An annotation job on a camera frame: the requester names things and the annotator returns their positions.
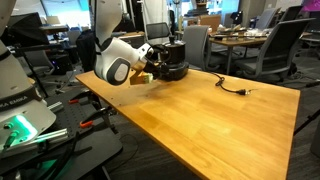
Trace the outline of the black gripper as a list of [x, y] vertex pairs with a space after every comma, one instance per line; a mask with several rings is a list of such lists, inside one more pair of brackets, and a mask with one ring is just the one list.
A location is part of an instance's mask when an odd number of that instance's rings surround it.
[[151, 73], [154, 79], [158, 79], [167, 73], [167, 68], [164, 66], [163, 62], [156, 60], [152, 53], [147, 53], [145, 58], [147, 62], [143, 68], [143, 71], [146, 73]]

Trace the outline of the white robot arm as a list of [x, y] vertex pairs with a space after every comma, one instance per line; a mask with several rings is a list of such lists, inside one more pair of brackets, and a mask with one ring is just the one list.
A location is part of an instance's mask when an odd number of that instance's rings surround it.
[[167, 74], [164, 62], [151, 59], [154, 53], [149, 43], [134, 48], [127, 42], [112, 35], [122, 20], [121, 0], [94, 0], [93, 6], [95, 54], [95, 75], [111, 85], [146, 83]]

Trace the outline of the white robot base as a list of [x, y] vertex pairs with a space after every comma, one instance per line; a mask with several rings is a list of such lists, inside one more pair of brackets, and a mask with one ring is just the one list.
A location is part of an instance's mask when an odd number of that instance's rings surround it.
[[47, 130], [56, 115], [29, 81], [19, 61], [0, 41], [1, 151], [23, 146]]

